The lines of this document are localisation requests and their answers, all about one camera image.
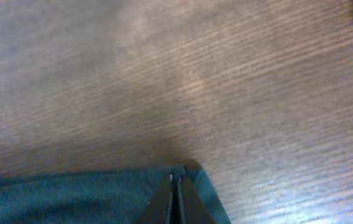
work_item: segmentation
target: brown wood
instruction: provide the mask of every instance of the brown wood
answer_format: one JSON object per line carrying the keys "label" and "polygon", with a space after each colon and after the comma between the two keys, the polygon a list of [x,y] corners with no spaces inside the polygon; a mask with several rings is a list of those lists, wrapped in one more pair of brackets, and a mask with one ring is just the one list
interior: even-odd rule
{"label": "brown wood", "polygon": [[0,1],[0,177],[189,159],[233,223],[353,223],[353,0]]}

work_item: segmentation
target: dark green cloth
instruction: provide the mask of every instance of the dark green cloth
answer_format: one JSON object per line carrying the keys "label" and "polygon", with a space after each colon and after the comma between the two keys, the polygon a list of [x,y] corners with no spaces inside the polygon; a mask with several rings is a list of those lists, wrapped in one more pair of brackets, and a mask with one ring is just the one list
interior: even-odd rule
{"label": "dark green cloth", "polygon": [[216,223],[230,223],[203,170],[185,166],[0,180],[0,223],[133,223],[164,175],[188,176]]}

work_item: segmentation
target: wooden floor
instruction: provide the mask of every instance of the wooden floor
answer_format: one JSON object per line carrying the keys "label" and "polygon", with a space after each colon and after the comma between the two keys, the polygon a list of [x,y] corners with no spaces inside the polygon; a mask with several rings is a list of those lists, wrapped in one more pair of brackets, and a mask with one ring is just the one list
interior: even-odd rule
{"label": "wooden floor", "polygon": [[353,0],[0,1],[0,177],[190,159],[233,223],[353,223]]}

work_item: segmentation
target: teal fabric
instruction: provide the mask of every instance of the teal fabric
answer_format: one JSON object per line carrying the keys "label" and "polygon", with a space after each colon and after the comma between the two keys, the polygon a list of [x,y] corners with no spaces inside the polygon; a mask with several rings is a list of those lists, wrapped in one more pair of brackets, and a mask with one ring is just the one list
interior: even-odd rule
{"label": "teal fabric", "polygon": [[217,223],[230,223],[203,170],[185,166],[0,180],[0,223],[133,223],[164,175],[187,175]]}

